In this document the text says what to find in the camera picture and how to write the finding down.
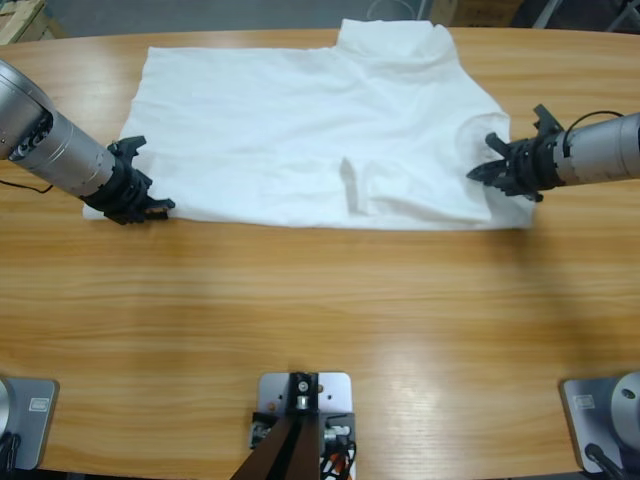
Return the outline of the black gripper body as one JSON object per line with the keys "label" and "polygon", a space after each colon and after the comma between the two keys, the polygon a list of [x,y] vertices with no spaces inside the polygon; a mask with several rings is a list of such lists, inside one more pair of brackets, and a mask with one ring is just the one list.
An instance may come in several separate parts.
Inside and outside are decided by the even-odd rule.
{"label": "black gripper body", "polygon": [[109,180],[82,200],[118,224],[142,223],[149,218],[148,189],[152,181],[132,167],[131,156],[113,155],[115,163]]}
{"label": "black gripper body", "polygon": [[507,196],[523,196],[541,202],[543,191],[565,184],[557,173],[554,148],[562,130],[508,144],[507,171],[492,186]]}

